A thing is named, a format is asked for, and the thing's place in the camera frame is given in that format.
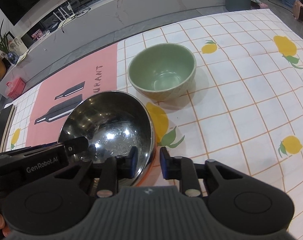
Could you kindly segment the pink small heater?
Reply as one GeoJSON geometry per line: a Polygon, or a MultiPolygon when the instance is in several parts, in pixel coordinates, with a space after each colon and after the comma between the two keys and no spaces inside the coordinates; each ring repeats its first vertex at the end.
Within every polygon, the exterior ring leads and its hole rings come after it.
{"type": "Polygon", "coordinates": [[[299,0],[294,2],[293,16],[299,22],[303,22],[303,4],[299,0]]]}

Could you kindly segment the blue vase with plant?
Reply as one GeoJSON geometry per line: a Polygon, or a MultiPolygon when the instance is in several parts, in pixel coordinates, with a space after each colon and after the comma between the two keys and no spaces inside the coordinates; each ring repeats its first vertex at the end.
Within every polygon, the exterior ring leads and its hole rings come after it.
{"type": "Polygon", "coordinates": [[[3,22],[4,20],[2,20],[0,26],[0,51],[7,56],[7,59],[11,64],[15,65],[18,62],[19,56],[15,51],[10,50],[9,48],[9,41],[7,38],[7,34],[2,33],[3,22]]]}

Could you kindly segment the green ceramic bowl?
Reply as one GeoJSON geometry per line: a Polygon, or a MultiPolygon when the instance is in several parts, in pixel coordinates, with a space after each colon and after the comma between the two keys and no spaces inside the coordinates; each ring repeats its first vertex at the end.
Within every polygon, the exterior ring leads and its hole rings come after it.
{"type": "Polygon", "coordinates": [[[128,79],[141,94],[155,101],[178,98],[191,87],[197,62],[186,47],[162,43],[139,52],[130,62],[128,79]]]}

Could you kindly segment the pink storage box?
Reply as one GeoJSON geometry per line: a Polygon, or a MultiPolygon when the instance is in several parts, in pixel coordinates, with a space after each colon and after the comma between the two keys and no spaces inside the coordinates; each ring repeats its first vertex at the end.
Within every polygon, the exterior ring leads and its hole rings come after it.
{"type": "Polygon", "coordinates": [[[22,94],[25,85],[26,83],[20,77],[8,82],[6,84],[6,96],[10,99],[15,100],[22,94]]]}

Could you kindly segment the pink restaurant placemat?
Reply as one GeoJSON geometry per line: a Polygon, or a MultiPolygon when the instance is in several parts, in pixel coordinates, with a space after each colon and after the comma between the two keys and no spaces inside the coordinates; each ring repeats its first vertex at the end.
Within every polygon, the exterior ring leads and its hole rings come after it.
{"type": "Polygon", "coordinates": [[[47,78],[40,85],[24,146],[58,140],[66,118],[94,94],[117,89],[117,45],[96,51],[47,78]]]}

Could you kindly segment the checked lemon tablecloth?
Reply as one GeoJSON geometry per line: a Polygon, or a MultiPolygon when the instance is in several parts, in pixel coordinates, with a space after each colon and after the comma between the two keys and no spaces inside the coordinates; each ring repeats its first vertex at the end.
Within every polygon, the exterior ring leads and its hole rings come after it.
{"type": "MultiPolygon", "coordinates": [[[[117,45],[117,89],[156,123],[156,143],[196,163],[215,159],[277,187],[295,205],[289,232],[303,239],[303,39],[268,9],[192,18],[117,45]],[[176,43],[195,56],[195,83],[175,100],[140,94],[128,66],[145,48],[176,43]]],[[[41,83],[14,101],[6,148],[24,147],[41,83]]]]}

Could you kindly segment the white router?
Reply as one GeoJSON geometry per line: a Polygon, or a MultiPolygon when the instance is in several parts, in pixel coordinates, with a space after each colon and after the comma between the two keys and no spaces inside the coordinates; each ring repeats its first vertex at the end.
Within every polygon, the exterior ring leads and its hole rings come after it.
{"type": "Polygon", "coordinates": [[[65,2],[53,10],[53,15],[59,22],[72,18],[75,13],[70,2],[65,2]]]}

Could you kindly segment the orange steel bowl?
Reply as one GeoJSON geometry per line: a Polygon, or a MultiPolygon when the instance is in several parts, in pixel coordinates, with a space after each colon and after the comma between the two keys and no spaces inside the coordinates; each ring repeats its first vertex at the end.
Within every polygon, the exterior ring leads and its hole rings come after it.
{"type": "Polygon", "coordinates": [[[109,157],[126,156],[135,146],[137,166],[132,179],[120,186],[136,186],[148,173],[155,157],[156,137],[146,107],[136,97],[121,91],[105,91],[83,100],[67,117],[58,141],[78,137],[88,140],[86,158],[95,164],[109,157]]]}

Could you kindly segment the black notebook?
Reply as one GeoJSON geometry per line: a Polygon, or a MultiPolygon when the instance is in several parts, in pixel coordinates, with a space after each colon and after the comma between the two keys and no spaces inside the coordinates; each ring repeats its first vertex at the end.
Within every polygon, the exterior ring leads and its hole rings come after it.
{"type": "Polygon", "coordinates": [[[11,104],[2,109],[0,112],[0,153],[4,152],[6,148],[6,140],[12,123],[12,118],[15,115],[16,106],[11,104]]]}

